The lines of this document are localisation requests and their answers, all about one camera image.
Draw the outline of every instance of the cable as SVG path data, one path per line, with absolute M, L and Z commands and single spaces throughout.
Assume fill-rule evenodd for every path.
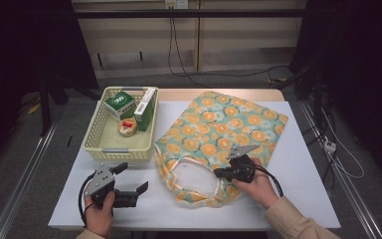
M 172 68 L 170 66 L 170 53 L 172 51 L 172 26 L 173 26 L 173 36 L 175 38 L 175 43 L 176 43 L 176 52 L 177 52 L 177 55 L 178 55 L 178 58 L 179 58 L 179 62 L 181 63 L 181 67 L 182 67 L 182 71 L 184 72 L 185 74 L 185 77 L 187 77 L 192 83 L 194 83 L 195 85 L 199 85 L 199 86 L 202 86 L 204 88 L 209 88 L 211 89 L 211 87 L 209 86 L 206 86 L 204 84 L 200 84 L 200 83 L 196 83 L 194 82 L 190 76 L 187 74 L 187 72 L 185 71 L 185 68 L 184 68 L 184 65 L 182 64 L 182 59 L 181 59 L 181 55 L 179 54 L 179 46 L 178 46 L 178 41 L 176 39 L 176 27 L 175 27 L 175 20 L 174 18 L 170 18 L 170 43 L 169 43 L 169 57 L 168 57 L 168 64 L 169 64 L 169 70 L 170 72 L 175 75 L 175 73 L 172 71 Z
M 331 130 L 331 132 L 333 133 L 333 135 L 335 136 L 335 138 L 336 138 L 336 140 L 340 143 L 340 145 L 342 145 L 342 147 L 352 156 L 352 158 L 355 160 L 355 162 L 358 164 L 358 166 L 359 166 L 359 168 L 361 168 L 361 175 L 359 175 L 359 176 L 356 176 L 356 175 L 353 175 L 353 174 L 351 174 L 351 173 L 349 173 L 349 172 L 347 172 L 344 168 L 343 168 L 343 166 L 342 165 L 340 165 L 339 163 L 337 163 L 336 162 L 336 160 L 334 159 L 334 156 L 333 155 L 331 155 L 331 153 L 330 152 L 328 152 L 328 154 L 329 154 L 329 156 L 330 156 L 330 158 L 333 160 L 333 162 L 336 164 L 336 166 L 338 167 L 338 168 L 340 168 L 346 175 L 348 175 L 348 176 L 350 176 L 350 177 L 353 177 L 353 178 L 362 178 L 363 176 L 364 176 L 364 168 L 362 167 L 362 165 L 359 163 L 359 161 L 356 159 L 356 157 L 346 148 L 346 146 L 339 140 L 339 138 L 337 137 L 337 135 L 336 135 L 336 133 L 334 132 L 334 130 L 333 130 L 333 128 L 331 128 L 331 123 L 330 123 L 330 121 L 328 120 L 328 117 L 327 117 L 327 115 L 325 114 L 325 111 L 324 111 L 324 109 L 321 109 L 321 111 L 322 111 L 322 113 L 324 114 L 324 116 L 325 116 L 325 119 L 326 119 L 326 121 L 327 121 L 327 123 L 328 123 L 328 125 L 330 126 L 330 130 Z
M 307 128 L 306 130 L 302 131 L 301 134 L 302 135 L 306 135 L 307 133 L 309 133 L 311 130 L 313 130 L 315 128 L 315 126 L 312 126 L 311 128 Z
M 321 132 L 320 132 L 320 134 L 319 134 L 315 139 L 313 139 L 313 140 L 311 140 L 310 142 L 308 142 L 306 145 L 307 145 L 307 146 L 310 146 L 310 145 L 311 145 L 312 143 L 314 143 L 315 141 L 321 139 L 321 138 L 324 136 L 324 134 L 325 134 L 326 131 L 327 131 L 327 124 L 324 125 L 324 126 L 321 128 Z
M 322 152 L 323 152 L 325 158 L 327 159 L 327 154 L 325 153 L 325 150 L 323 150 Z M 322 182 L 323 182 L 323 183 L 325 182 L 325 178 L 326 178 L 326 176 L 327 176 L 327 172 L 328 172 L 328 170 L 331 168 L 331 164 L 332 164 L 333 162 L 334 162 L 333 160 L 332 160 L 332 161 L 328 161 L 327 169 L 326 169 L 326 171 L 325 171 L 325 173 L 324 173 L 324 176 L 323 176 L 323 178 L 322 178 Z M 330 170 L 330 172 L 331 172 L 331 175 L 332 175 L 332 178 L 331 178 L 332 181 L 331 181 L 331 187 L 330 187 L 330 189 L 333 190 L 333 188 L 334 188 L 334 172 L 333 172 L 333 170 Z
M 178 55 L 178 58 L 179 58 L 179 62 L 181 64 L 182 71 L 184 72 L 184 75 L 181 75 L 181 74 L 178 74 L 178 73 L 174 73 L 173 70 L 172 70 L 172 67 L 170 65 L 170 58 L 171 58 L 170 56 L 171 56 L 171 51 L 172 51 L 172 39 L 173 38 L 175 39 L 176 52 L 177 52 L 177 55 Z M 192 77 L 192 76 L 250 77 L 250 76 L 256 76 L 256 75 L 260 75 L 260 74 L 264 74 L 264 73 L 268 73 L 270 75 L 270 71 L 272 71 L 274 69 L 288 68 L 288 66 L 285 66 L 285 65 L 282 65 L 282 66 L 273 66 L 273 67 L 268 68 L 267 70 L 263 70 L 263 71 L 256 72 L 256 73 L 242 74 L 242 75 L 220 74 L 220 73 L 194 73 L 194 74 L 189 74 L 189 73 L 187 73 L 185 71 L 184 65 L 182 63 L 181 55 L 179 53 L 179 46 L 178 46 L 178 41 L 177 41 L 177 37 L 176 37 L 176 25 L 175 25 L 174 18 L 170 19 L 170 43 L 169 43 L 168 66 L 169 66 L 169 71 L 172 73 L 172 75 L 177 76 L 177 77 L 186 77 L 191 82 L 193 82 L 194 84 L 197 84 L 197 85 L 200 85 L 200 86 L 203 86 L 203 87 L 206 87 L 206 88 L 211 88 L 211 87 L 208 87 L 208 86 L 203 85 L 203 84 L 196 83 L 190 77 Z
M 91 208 L 93 205 L 95 205 L 95 203 L 92 203 L 92 204 L 90 204 L 89 206 L 87 206 L 87 207 L 85 208 L 85 214 L 86 214 L 87 209 Z
M 95 176 L 95 172 L 92 173 L 90 176 L 88 176 L 86 178 L 85 182 L 83 182 L 82 188 L 80 189 L 80 193 L 79 193 L 79 211 L 80 211 L 80 215 L 82 216 L 82 220 L 85 223 L 85 228 L 87 227 L 86 210 L 89 207 L 87 207 L 86 210 L 83 211 L 83 205 L 82 205 L 82 202 L 83 202 L 83 191 L 85 190 L 88 182 L 90 180 L 92 180 L 94 176 Z
M 270 74 L 270 71 L 268 71 L 268 76 L 269 76 L 268 81 L 269 81 L 269 89 L 270 89 L 272 87 L 272 84 L 273 84 L 273 80 L 272 80 L 272 76 Z
M 267 174 L 269 177 L 271 177 L 273 180 L 273 183 L 275 184 L 276 188 L 278 189 L 279 196 L 280 197 L 284 196 L 284 192 L 282 191 L 281 185 L 279 184 L 278 180 L 271 173 L 269 173 L 265 168 L 263 168 L 260 165 L 256 165 L 256 170 L 259 170 L 259 171 Z

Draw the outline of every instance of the green package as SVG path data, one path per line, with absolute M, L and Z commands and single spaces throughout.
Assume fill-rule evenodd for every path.
M 153 119 L 156 94 L 155 88 L 148 88 L 135 110 L 135 120 L 140 131 L 146 131 Z
M 109 114 L 117 121 L 133 118 L 136 109 L 134 98 L 126 92 L 119 92 L 103 102 Z

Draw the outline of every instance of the person's hand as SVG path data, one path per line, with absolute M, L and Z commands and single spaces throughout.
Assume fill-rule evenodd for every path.
M 255 165 L 262 165 L 256 157 L 251 157 L 251 160 Z M 256 170 L 256 175 L 251 183 L 246 183 L 235 178 L 232 179 L 232 182 L 266 208 L 271 207 L 279 199 L 273 190 L 269 177 L 261 171 Z
M 110 237 L 110 227 L 112 223 L 112 206 L 114 202 L 114 192 L 107 194 L 103 202 L 103 207 L 99 208 L 94 204 L 90 196 L 85 197 L 87 229 L 94 234 L 104 238 Z

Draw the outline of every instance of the wicker basket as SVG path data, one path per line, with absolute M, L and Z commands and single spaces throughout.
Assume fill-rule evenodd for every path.
M 83 140 L 83 148 L 95 160 L 142 162 L 151 159 L 158 108 L 158 91 L 156 91 L 153 119 L 150 126 L 147 131 L 138 131 L 131 137 L 120 135 L 117 131 L 117 121 L 109 115 L 103 105 L 105 100 L 114 97 L 121 91 L 130 94 L 139 104 L 147 89 L 148 87 L 109 87 L 104 90 Z

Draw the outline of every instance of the white table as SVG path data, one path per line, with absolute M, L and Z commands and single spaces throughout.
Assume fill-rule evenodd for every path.
M 268 170 L 280 182 L 285 196 L 306 217 L 326 228 L 340 227 L 312 158 L 287 102 L 257 102 L 289 116 L 272 155 Z M 156 140 L 170 128 L 189 102 L 159 102 Z M 63 230 L 83 230 L 78 209 L 82 183 L 99 162 L 80 150 L 73 169 L 55 208 L 49 226 Z M 116 176 L 115 188 L 135 190 L 148 181 L 146 192 L 139 196 L 137 207 L 114 209 L 113 227 L 130 231 L 266 231 L 271 225 L 263 217 L 264 208 L 245 193 L 220 208 L 192 208 L 175 201 L 162 184 L 154 158 L 139 167 L 131 167 Z

